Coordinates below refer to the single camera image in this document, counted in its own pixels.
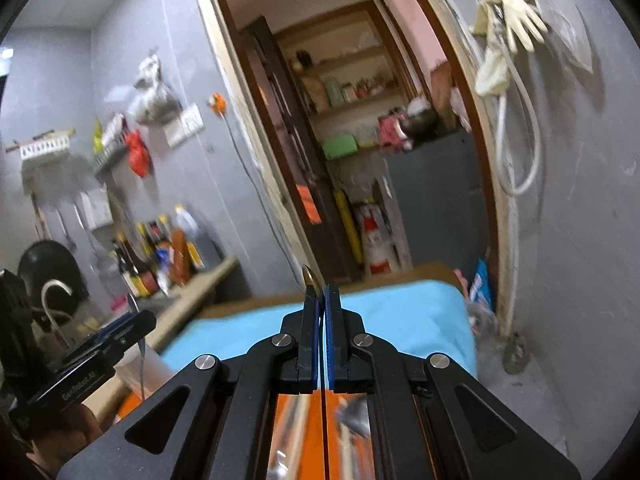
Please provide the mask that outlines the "person's left hand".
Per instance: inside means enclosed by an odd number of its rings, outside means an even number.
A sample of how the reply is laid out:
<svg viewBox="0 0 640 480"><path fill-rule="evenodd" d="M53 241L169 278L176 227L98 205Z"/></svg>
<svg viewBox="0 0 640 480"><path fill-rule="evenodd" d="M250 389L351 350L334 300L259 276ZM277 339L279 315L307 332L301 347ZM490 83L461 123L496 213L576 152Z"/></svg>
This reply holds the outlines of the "person's left hand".
<svg viewBox="0 0 640 480"><path fill-rule="evenodd" d="M75 404L62 414L57 427L32 441L27 457L44 478L54 479L71 458L102 434L93 412L85 404Z"/></svg>

